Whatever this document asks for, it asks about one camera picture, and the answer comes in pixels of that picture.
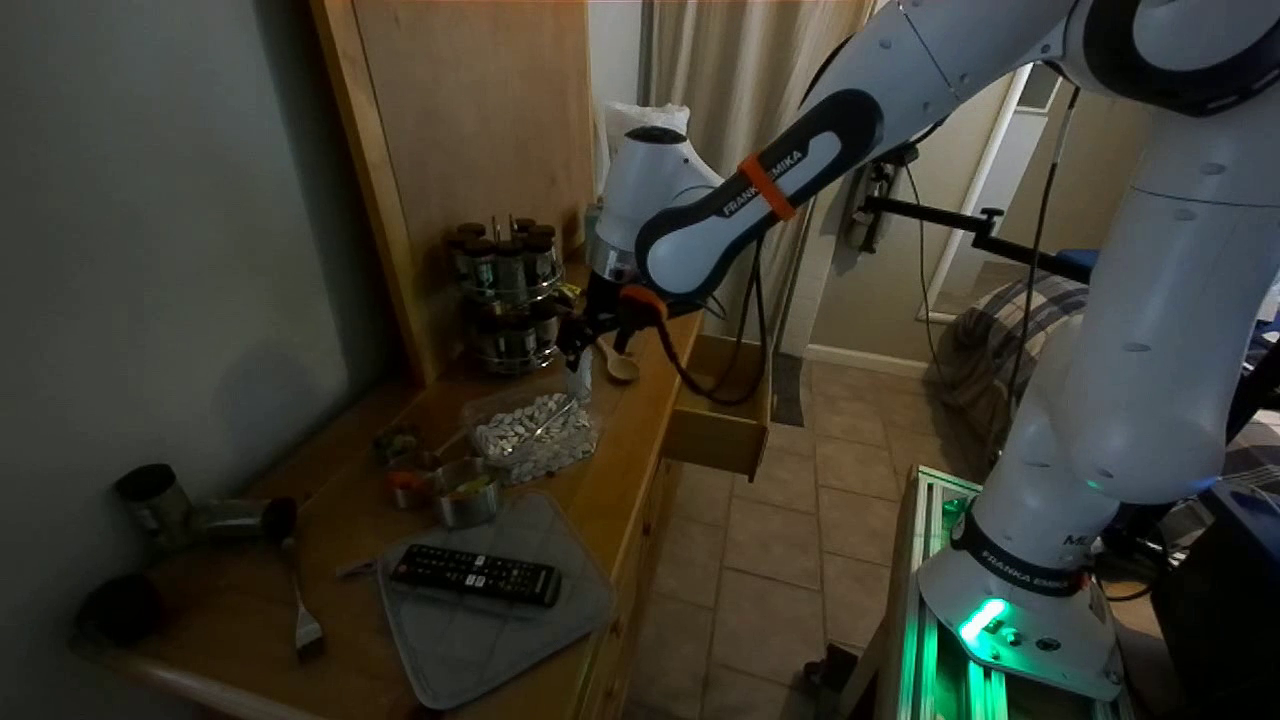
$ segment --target black remote control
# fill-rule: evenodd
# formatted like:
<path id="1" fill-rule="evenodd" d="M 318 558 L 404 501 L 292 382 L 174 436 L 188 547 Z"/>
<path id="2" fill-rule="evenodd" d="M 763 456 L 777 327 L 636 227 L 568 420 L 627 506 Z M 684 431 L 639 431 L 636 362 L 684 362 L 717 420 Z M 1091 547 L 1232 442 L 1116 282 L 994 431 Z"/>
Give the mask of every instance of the black remote control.
<path id="1" fill-rule="evenodd" d="M 438 546 L 407 546 L 392 567 L 392 585 L 442 587 L 508 605 L 553 609 L 559 602 L 559 567 L 512 558 L 460 551 Z"/>

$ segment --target drawer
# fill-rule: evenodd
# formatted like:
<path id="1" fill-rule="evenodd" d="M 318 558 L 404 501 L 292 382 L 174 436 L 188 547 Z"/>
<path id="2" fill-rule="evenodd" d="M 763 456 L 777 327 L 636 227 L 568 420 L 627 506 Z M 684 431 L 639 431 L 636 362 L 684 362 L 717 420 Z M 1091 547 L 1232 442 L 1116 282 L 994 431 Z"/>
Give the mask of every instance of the drawer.
<path id="1" fill-rule="evenodd" d="M 743 343 L 734 355 L 734 368 L 726 371 L 722 398 L 740 398 L 753 387 L 760 368 L 760 343 Z M 732 340 L 698 337 L 686 355 L 686 371 L 698 383 L 711 383 L 732 362 Z M 717 406 L 708 398 L 697 398 L 680 387 L 664 456 L 708 465 L 722 472 L 756 478 L 763 444 L 769 444 L 769 411 L 770 411 L 770 362 L 763 355 L 760 387 L 743 406 Z"/>

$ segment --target black cable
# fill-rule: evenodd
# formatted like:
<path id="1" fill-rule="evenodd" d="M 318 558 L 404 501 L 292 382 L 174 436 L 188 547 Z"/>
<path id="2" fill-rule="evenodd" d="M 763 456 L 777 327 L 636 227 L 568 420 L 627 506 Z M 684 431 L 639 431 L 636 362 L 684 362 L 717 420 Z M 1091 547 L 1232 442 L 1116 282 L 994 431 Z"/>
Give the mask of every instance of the black cable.
<path id="1" fill-rule="evenodd" d="M 910 135 L 910 145 L 925 145 L 934 129 L 942 129 L 952 122 L 952 112 L 949 115 L 941 115 L 934 125 L 927 125 L 918 135 Z"/>
<path id="2" fill-rule="evenodd" d="M 740 355 L 740 349 L 743 349 L 743 337 L 749 337 L 749 317 L 753 317 L 749 305 L 753 305 L 753 298 L 756 298 L 756 327 L 760 327 L 760 365 L 756 365 L 756 378 L 753 378 L 753 383 L 749 383 L 743 391 L 722 398 L 722 383 L 726 383 L 726 378 L 732 378 L 732 368 L 734 368 L 734 355 Z M 756 240 L 753 277 L 749 277 L 749 287 L 743 287 L 743 313 L 740 313 L 740 325 L 734 325 L 734 340 L 732 340 L 732 354 L 726 354 L 726 362 L 722 362 L 722 368 L 721 368 L 721 378 L 717 378 L 711 387 L 698 383 L 698 382 L 680 365 L 668 325 L 656 325 L 656 337 L 658 337 L 664 355 L 668 355 L 668 365 L 677 368 L 677 378 L 680 378 L 680 383 L 684 383 L 686 391 L 697 391 L 697 398 L 703 398 L 703 402 L 711 402 L 711 406 L 722 406 L 722 409 L 749 406 L 749 402 L 760 391 L 763 368 L 769 368 L 769 355 L 763 355 L 763 349 L 769 349 L 769 325 L 763 325 L 760 240 Z"/>
<path id="3" fill-rule="evenodd" d="M 781 355 L 781 343 L 783 343 L 783 325 L 788 325 L 788 313 L 790 313 L 790 299 L 797 299 L 797 282 L 800 282 L 800 270 L 804 270 L 804 244 L 809 244 L 809 231 L 811 231 L 811 207 L 814 205 L 804 205 L 800 207 L 800 217 L 788 225 L 788 227 L 797 227 L 790 236 L 783 236 L 783 244 L 800 244 L 797 251 L 788 251 L 788 264 L 783 264 L 783 287 L 781 287 L 781 298 L 777 298 L 777 305 L 770 305 L 770 317 L 769 317 L 769 327 L 763 327 L 763 337 L 769 337 L 769 355 Z"/>
<path id="4" fill-rule="evenodd" d="M 717 322 L 726 322 L 726 309 L 722 309 L 721 298 L 708 298 L 708 313 L 711 313 Z"/>
<path id="5" fill-rule="evenodd" d="M 1016 354 L 1013 354 L 1013 365 L 1009 365 L 1009 402 L 1018 398 L 1016 378 L 1018 378 L 1018 368 L 1022 368 L 1028 340 L 1031 340 L 1031 305 L 1035 305 L 1045 220 L 1047 220 L 1047 200 L 1050 200 L 1050 184 L 1056 184 L 1056 165 L 1061 165 L 1061 158 L 1064 158 L 1064 135 L 1067 135 L 1067 129 L 1072 129 L 1076 101 L 1078 101 L 1078 83 L 1072 89 L 1067 115 L 1064 115 L 1064 129 L 1061 129 L 1061 135 L 1056 135 L 1050 165 L 1047 165 L 1047 175 L 1045 175 L 1045 189 L 1039 189 L 1035 236 L 1031 236 L 1031 264 L 1028 264 L 1028 277 L 1022 277 L 1022 322 L 1018 322 Z"/>
<path id="6" fill-rule="evenodd" d="M 910 200 L 918 205 L 918 184 L 915 184 L 915 173 L 910 165 L 905 165 L 907 173 L 907 189 L 910 189 Z M 918 325 L 925 325 L 925 343 L 927 343 L 927 362 L 931 362 L 931 317 L 927 317 L 927 272 L 925 272 L 925 220 L 915 220 L 918 227 L 918 240 L 915 240 L 915 283 L 918 283 Z"/>

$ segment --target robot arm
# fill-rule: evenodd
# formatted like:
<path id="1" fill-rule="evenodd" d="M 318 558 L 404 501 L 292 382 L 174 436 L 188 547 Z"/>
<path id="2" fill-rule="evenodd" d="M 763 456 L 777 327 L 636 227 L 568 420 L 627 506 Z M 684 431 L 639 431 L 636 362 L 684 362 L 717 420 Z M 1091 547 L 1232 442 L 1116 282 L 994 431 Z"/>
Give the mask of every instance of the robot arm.
<path id="1" fill-rule="evenodd" d="M 1076 0 L 897 0 L 726 179 L 677 132 L 636 132 L 599 205 L 594 272 L 697 309 L 726 264 L 847 168 L 918 135 L 994 77 L 1061 48 Z"/>

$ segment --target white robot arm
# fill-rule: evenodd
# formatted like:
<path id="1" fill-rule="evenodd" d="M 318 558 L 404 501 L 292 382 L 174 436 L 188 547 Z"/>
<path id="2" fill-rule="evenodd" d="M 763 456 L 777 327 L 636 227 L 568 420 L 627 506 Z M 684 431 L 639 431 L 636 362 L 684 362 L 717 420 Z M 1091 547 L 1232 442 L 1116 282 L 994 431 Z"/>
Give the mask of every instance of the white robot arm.
<path id="1" fill-rule="evenodd" d="M 1146 104 L 1153 132 L 1083 325 L 1045 354 L 965 531 L 915 582 L 975 662 L 1116 696 L 1083 562 L 1119 506 L 1219 472 L 1241 354 L 1280 270 L 1280 0 L 890 0 L 726 179 L 684 135 L 636 132 L 590 270 L 698 309 L 769 225 L 1028 60 Z"/>

